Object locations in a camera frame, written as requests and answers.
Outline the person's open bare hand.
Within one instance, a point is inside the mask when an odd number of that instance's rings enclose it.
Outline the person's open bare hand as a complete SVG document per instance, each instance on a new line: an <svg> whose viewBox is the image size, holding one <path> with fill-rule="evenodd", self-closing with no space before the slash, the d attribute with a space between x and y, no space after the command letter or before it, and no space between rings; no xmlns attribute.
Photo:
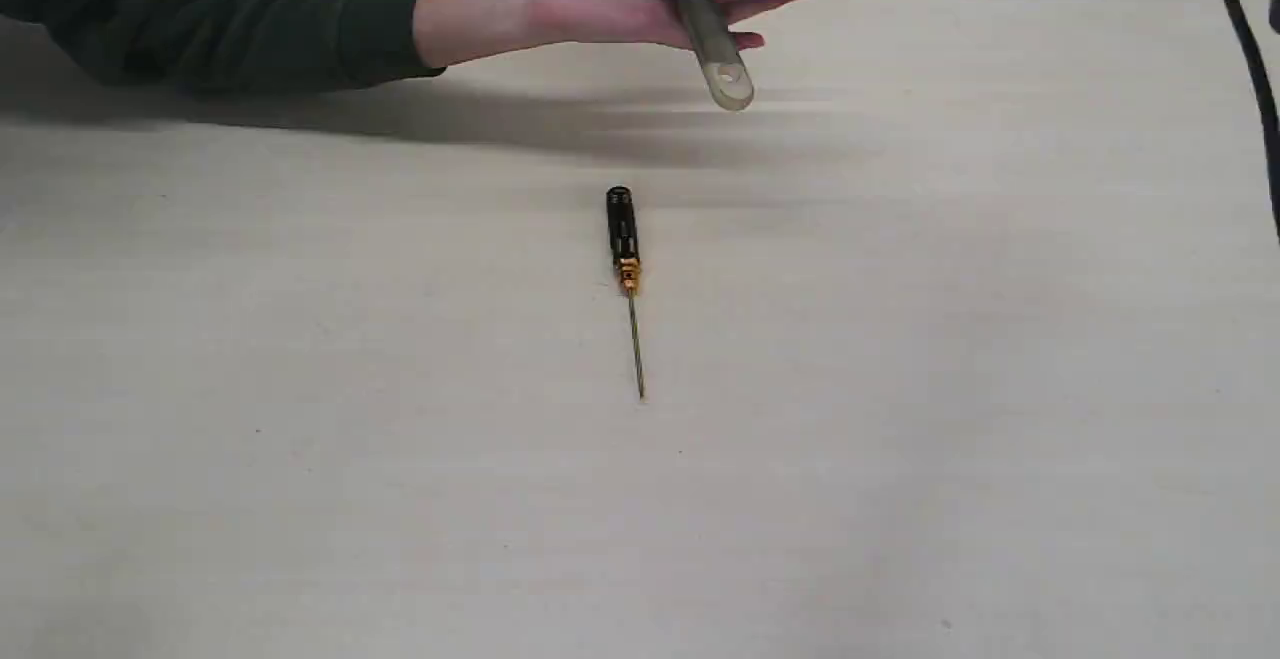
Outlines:
<svg viewBox="0 0 1280 659"><path fill-rule="evenodd" d="M673 0L524 0L538 47L556 44L645 44L689 50Z"/></svg>

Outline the forearm in dark green sleeve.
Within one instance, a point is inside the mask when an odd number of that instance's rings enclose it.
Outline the forearm in dark green sleeve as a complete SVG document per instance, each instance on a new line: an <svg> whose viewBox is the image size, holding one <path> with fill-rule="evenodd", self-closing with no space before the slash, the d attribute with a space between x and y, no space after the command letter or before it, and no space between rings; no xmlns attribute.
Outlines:
<svg viewBox="0 0 1280 659"><path fill-rule="evenodd" d="M335 91L553 44L529 0L3 0L105 84Z"/></svg>

